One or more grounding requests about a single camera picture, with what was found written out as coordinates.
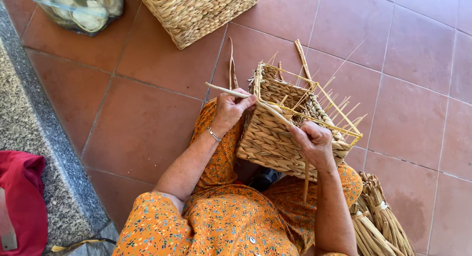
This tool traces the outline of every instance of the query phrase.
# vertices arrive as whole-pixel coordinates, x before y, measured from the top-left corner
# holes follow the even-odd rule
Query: woman's left hand
[[[250,95],[241,88],[233,89],[233,91]],[[256,108],[254,105],[256,101],[255,95],[238,98],[227,93],[220,94],[216,99],[216,116],[211,123],[211,130],[222,138],[238,122],[246,109],[251,111]]]

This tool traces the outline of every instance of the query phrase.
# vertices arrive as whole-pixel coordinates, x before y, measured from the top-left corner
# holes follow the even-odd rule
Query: woman
[[[291,256],[313,243],[317,256],[357,255],[348,206],[362,182],[352,168],[336,168],[329,130],[307,121],[290,129],[318,170],[307,205],[299,178],[286,176],[262,193],[234,184],[242,115],[255,102],[223,93],[203,107],[189,148],[135,200],[114,255]]]

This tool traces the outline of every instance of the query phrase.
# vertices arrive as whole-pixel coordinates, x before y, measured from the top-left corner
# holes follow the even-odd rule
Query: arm
[[[249,94],[240,88],[234,91]],[[222,138],[238,122],[246,109],[255,108],[253,105],[256,99],[255,95],[239,99],[226,93],[220,94],[211,130]],[[173,195],[186,202],[217,146],[218,141],[208,131],[204,131],[162,174],[153,190]]]
[[[354,226],[333,158],[331,132],[311,121],[303,122],[300,128],[292,127],[290,132],[318,171],[315,255],[357,255]]]

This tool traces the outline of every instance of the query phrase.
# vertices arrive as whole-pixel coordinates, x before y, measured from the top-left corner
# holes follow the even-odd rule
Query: tiled floor
[[[118,228],[189,143],[202,104],[260,60],[311,74],[368,114],[346,161],[376,174],[423,255],[471,255],[472,0],[260,0],[177,50],[140,0],[95,38],[52,23],[30,0],[3,0],[30,60]]]

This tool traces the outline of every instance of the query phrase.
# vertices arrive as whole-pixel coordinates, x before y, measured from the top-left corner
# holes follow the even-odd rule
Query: woven basket
[[[258,0],[143,0],[179,49],[184,49]]]
[[[282,81],[282,79],[279,79],[285,77],[285,75],[280,77],[282,73],[287,73],[289,76],[294,75],[307,81],[312,84],[312,89],[307,90]],[[322,94],[320,97],[324,97],[324,101],[321,102],[322,105],[323,102],[328,102],[324,109],[318,103],[318,95],[313,93],[314,90],[319,90]],[[279,108],[278,112],[296,126],[299,126],[305,120],[312,120],[331,130],[333,133],[333,156],[336,165],[343,162],[353,145],[362,137],[362,134],[355,127],[355,123],[353,124],[343,114],[341,109],[333,102],[331,96],[316,82],[261,62],[254,72],[254,77],[250,79],[249,92],[257,95],[259,101]],[[292,108],[300,99],[302,99],[302,102],[297,107]],[[334,118],[341,115],[350,126],[349,129],[334,126],[328,116],[328,110],[331,108],[334,109],[333,112],[330,112],[335,114]],[[352,137],[352,142],[347,143],[343,135]],[[304,154],[300,145],[292,138],[286,125],[263,107],[258,106],[247,115],[237,156],[288,175],[301,179],[305,178]],[[316,175],[316,168],[310,164],[309,180],[316,181]]]

